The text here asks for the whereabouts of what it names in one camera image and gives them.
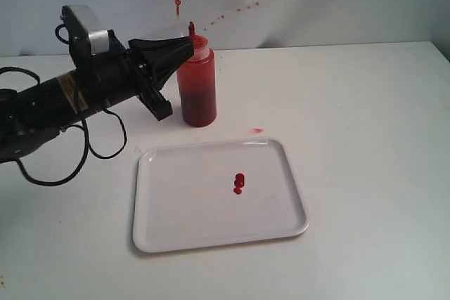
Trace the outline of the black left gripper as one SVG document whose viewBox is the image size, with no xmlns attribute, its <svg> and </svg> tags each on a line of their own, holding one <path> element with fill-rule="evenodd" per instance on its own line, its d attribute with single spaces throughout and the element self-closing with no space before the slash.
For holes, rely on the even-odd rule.
<svg viewBox="0 0 450 300">
<path fill-rule="evenodd" d="M 125 48 L 113 30 L 105 51 L 91 56 L 91 96 L 101 103 L 120 103 L 137 96 L 158 121 L 173 114 L 172 104 L 153 79 L 168 79 L 194 55 L 190 37 L 132 39 Z"/>
</svg>

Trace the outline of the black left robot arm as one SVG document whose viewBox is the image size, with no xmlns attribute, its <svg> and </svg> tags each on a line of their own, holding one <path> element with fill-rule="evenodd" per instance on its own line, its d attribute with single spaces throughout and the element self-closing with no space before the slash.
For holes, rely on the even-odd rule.
<svg viewBox="0 0 450 300">
<path fill-rule="evenodd" d="M 21 92 L 1 90 L 2 162 L 29 155 L 81 118 L 134 96 L 158 121 L 172 114 L 160 92 L 193 56 L 191 39 L 132 39 L 125 48 L 113 31 L 108 37 L 109 49 L 95 55 L 72 39 L 73 70 Z"/>
</svg>

